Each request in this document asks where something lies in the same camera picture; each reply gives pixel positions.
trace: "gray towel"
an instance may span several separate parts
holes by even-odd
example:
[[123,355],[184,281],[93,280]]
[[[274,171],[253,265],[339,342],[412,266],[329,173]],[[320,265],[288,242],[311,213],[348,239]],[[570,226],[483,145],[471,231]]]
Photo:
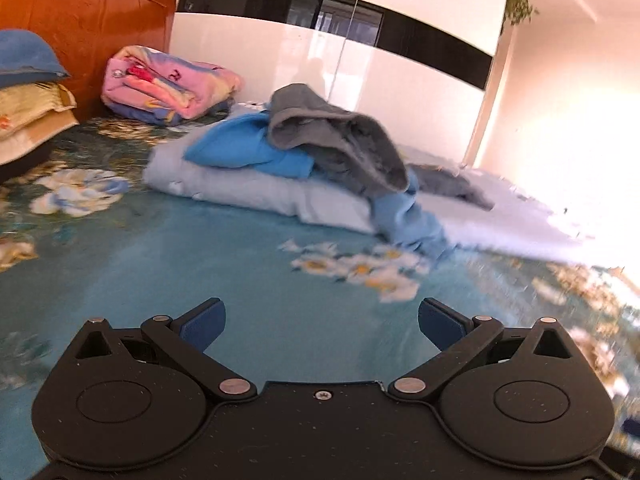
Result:
[[491,211],[494,208],[494,203],[484,195],[482,190],[473,186],[460,174],[453,174],[441,166],[423,164],[409,164],[409,169],[415,173],[420,191],[424,193],[464,200],[485,211]]
[[267,139],[273,146],[304,150],[354,193],[377,197],[409,186],[396,147],[375,119],[333,106],[300,83],[274,92],[270,115]]

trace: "pink floral blanket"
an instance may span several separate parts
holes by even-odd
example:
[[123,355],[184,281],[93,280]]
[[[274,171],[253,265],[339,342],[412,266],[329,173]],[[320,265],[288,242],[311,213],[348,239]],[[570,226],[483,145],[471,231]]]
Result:
[[176,124],[206,114],[241,86],[240,76],[221,66],[133,45],[107,63],[102,100],[125,117]]

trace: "black stripe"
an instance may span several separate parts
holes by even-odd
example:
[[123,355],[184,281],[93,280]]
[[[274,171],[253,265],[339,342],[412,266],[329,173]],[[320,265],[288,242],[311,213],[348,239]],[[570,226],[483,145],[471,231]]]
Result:
[[318,28],[417,61],[484,89],[492,57],[439,28],[356,0],[180,0],[178,12],[256,18]]

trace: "wooden headboard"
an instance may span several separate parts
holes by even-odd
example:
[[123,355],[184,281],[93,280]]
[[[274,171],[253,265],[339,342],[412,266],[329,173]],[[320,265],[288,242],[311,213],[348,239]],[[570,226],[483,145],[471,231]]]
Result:
[[39,34],[71,74],[62,83],[78,101],[76,117],[101,115],[107,60],[129,44],[166,51],[175,0],[0,0],[0,28]]

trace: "blue gripper pad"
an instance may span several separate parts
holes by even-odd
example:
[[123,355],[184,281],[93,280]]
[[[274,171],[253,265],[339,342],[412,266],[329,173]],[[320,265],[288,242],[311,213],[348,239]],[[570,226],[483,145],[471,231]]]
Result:
[[225,329],[225,304],[218,298],[209,298],[196,308],[171,322],[180,339],[204,352]]
[[473,330],[473,322],[433,298],[425,298],[418,309],[418,325],[429,341],[445,351]]

